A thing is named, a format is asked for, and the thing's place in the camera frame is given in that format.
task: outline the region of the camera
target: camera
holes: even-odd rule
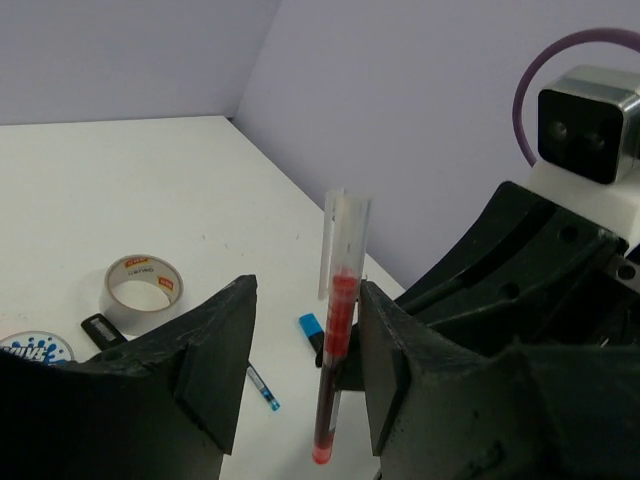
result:
[[[538,152],[600,184],[638,162],[640,74],[579,66],[538,95]]]

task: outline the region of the wall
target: wall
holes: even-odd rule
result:
[[[5,0],[0,124],[235,114],[280,0]]]
[[[634,0],[283,0],[236,125],[318,203],[333,187],[373,193],[370,253],[408,286],[526,175],[510,110],[529,62],[638,18]],[[640,71],[621,48],[578,47],[532,91],[582,62]],[[535,94],[525,113],[535,135]]]

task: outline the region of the tabletop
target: tabletop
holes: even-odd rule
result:
[[[173,264],[186,308],[256,274],[250,360],[282,407],[271,412],[247,379],[221,480],[373,478],[362,394],[343,395],[331,462],[311,460],[319,371],[297,319],[313,312],[324,323],[323,213],[228,120],[5,126],[0,158],[0,339],[52,332],[76,360],[90,358],[98,350],[80,322],[98,310],[106,267],[125,255]],[[402,292],[369,257],[365,275],[391,297]]]

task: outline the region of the round sticker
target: round sticker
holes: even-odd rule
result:
[[[74,359],[67,342],[53,333],[22,332],[0,340],[0,349],[25,360],[59,365]]]

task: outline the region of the roll of tape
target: roll of tape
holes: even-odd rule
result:
[[[122,303],[114,289],[129,281],[149,283],[160,289],[169,304],[157,310],[140,310]],[[142,335],[180,315],[184,291],[182,277],[169,263],[150,255],[130,255],[113,263],[104,277],[100,312],[121,332]]]

